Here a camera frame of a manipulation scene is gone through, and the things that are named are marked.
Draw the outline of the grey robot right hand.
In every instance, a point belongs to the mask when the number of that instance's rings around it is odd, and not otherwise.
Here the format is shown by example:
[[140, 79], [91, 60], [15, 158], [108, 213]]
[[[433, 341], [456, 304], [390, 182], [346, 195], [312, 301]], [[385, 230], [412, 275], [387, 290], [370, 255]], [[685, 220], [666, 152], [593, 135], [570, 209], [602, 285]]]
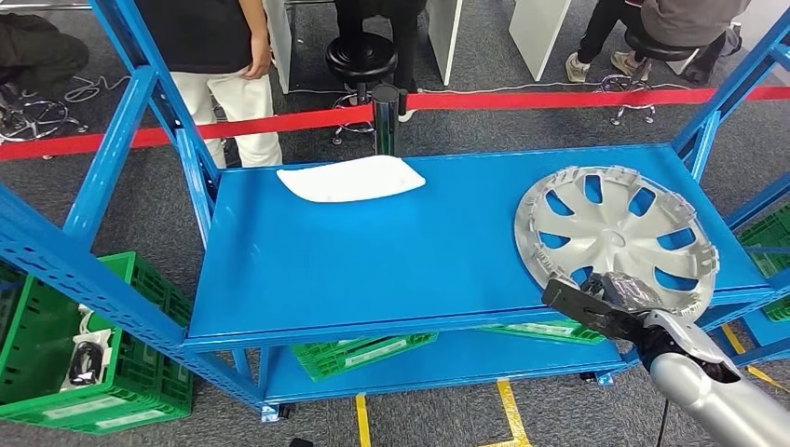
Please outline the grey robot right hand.
[[662, 299], [645, 281], [620, 272], [591, 273], [580, 289], [632, 314], [663, 308]]

